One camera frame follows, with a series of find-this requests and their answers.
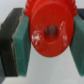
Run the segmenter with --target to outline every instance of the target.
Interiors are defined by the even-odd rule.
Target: hole
[[[45,39],[48,42],[53,42],[58,36],[58,28],[55,25],[50,25],[45,29]]]

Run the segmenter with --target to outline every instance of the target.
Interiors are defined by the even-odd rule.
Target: white surface
[[[76,0],[78,8],[84,8],[84,0]],[[0,22],[15,7],[25,7],[26,0],[0,0]],[[31,48],[26,78],[6,78],[2,84],[84,84],[78,74],[69,48],[58,57],[45,58]]]

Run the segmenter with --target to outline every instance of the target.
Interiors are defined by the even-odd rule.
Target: red plastic part
[[[60,55],[71,43],[75,0],[28,0],[25,14],[30,19],[34,48],[45,57]]]

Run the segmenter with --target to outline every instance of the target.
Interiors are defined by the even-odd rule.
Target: red cylinder
[[[28,0],[25,14],[30,19],[30,38],[45,57],[60,55],[71,43],[75,0]]]

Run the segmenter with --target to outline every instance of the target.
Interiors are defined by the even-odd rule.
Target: foam pad
[[[31,41],[29,35],[29,19],[23,14],[22,20],[13,36],[18,74],[26,76],[30,56]]]
[[[6,76],[18,76],[12,36],[18,26],[22,11],[22,8],[13,9],[0,30],[0,53]]]
[[[79,74],[84,76],[84,20],[79,15],[74,17],[74,36],[70,50]]]

